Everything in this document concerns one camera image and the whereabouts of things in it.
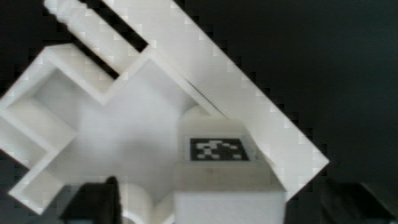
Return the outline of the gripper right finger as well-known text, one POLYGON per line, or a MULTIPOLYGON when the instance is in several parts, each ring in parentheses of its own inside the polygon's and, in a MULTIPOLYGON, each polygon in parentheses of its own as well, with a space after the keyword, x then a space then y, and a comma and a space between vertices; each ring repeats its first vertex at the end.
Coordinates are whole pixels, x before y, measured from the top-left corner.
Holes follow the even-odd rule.
POLYGON ((398 217, 356 183, 328 181, 319 203, 319 224, 398 224, 398 217))

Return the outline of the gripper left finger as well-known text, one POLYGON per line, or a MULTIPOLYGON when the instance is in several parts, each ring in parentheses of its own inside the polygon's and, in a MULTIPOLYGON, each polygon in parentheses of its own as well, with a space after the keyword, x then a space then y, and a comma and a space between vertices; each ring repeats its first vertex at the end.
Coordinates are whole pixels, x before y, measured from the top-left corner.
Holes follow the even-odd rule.
POLYGON ((85 183, 60 215, 63 224, 122 224, 117 178, 85 183))

